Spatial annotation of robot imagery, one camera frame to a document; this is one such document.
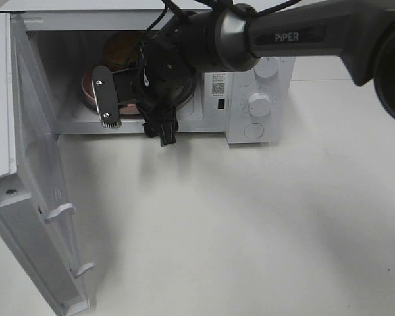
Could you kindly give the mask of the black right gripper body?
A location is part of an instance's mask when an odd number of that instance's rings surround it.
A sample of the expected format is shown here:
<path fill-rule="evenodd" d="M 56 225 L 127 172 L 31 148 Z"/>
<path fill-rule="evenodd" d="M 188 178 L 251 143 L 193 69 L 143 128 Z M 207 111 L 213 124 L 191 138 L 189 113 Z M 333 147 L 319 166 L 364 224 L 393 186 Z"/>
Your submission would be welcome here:
<path fill-rule="evenodd" d="M 113 73 L 119 103 L 135 104 L 147 114 L 182 106 L 194 94 L 195 73 L 173 45 L 149 41 L 142 48 L 136 67 Z"/>

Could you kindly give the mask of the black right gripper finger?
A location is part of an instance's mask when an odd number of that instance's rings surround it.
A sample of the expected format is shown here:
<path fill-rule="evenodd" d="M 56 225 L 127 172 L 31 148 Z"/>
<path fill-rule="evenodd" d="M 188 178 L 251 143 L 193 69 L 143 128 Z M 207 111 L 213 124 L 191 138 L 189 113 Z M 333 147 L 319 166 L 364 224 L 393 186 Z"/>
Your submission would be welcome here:
<path fill-rule="evenodd" d="M 163 112 L 157 111 L 152 113 L 141 111 L 141 116 L 144 119 L 142 126 L 147 137 L 158 137 L 160 139 L 161 147 L 165 147 L 176 142 L 178 120 L 175 108 Z"/>

